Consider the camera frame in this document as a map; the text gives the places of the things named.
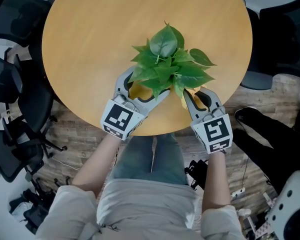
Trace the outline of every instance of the blue jeans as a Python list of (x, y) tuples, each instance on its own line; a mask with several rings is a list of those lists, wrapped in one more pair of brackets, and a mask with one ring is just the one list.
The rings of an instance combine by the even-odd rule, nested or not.
[(115, 164), (110, 179), (138, 179), (187, 185), (181, 148), (171, 133), (156, 136), (134, 136)]

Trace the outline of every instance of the black pants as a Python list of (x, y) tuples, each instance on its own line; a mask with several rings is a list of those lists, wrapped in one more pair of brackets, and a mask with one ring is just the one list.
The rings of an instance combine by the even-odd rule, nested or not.
[(300, 170), (300, 133), (253, 108), (240, 111), (239, 120), (268, 140), (260, 144), (245, 131), (233, 131), (233, 142), (266, 174), (280, 194), (291, 174)]

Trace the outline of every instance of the forearm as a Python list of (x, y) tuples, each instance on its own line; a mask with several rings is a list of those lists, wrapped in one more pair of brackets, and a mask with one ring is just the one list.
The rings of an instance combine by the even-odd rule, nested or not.
[(202, 212), (230, 204), (230, 190), (227, 179), (226, 159), (222, 152), (210, 154), (206, 174)]
[(74, 177), (72, 185), (84, 191), (93, 191), (97, 197), (104, 185), (120, 143), (121, 139), (111, 134), (106, 135)]

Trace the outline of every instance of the sleeve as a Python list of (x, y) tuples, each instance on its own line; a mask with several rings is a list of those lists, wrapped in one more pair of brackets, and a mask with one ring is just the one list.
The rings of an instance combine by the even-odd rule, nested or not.
[(38, 228), (36, 240), (78, 239), (87, 223), (96, 223), (97, 202), (92, 191), (59, 187), (49, 214)]
[(201, 236), (205, 240), (245, 240), (236, 209), (227, 205), (202, 214)]

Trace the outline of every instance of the table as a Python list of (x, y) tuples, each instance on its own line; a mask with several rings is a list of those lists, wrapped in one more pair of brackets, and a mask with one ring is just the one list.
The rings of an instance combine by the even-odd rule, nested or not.
[[(165, 26), (184, 36), (185, 49), (204, 51), (217, 66), (207, 87), (225, 103), (249, 65), (252, 29), (242, 0), (56, 0), (47, 17), (42, 57), (48, 80), (61, 101), (96, 127), (117, 77), (135, 62), (131, 46), (145, 45)], [(147, 90), (133, 86), (132, 96)], [(189, 112), (173, 92), (134, 135), (159, 135), (190, 125)]]

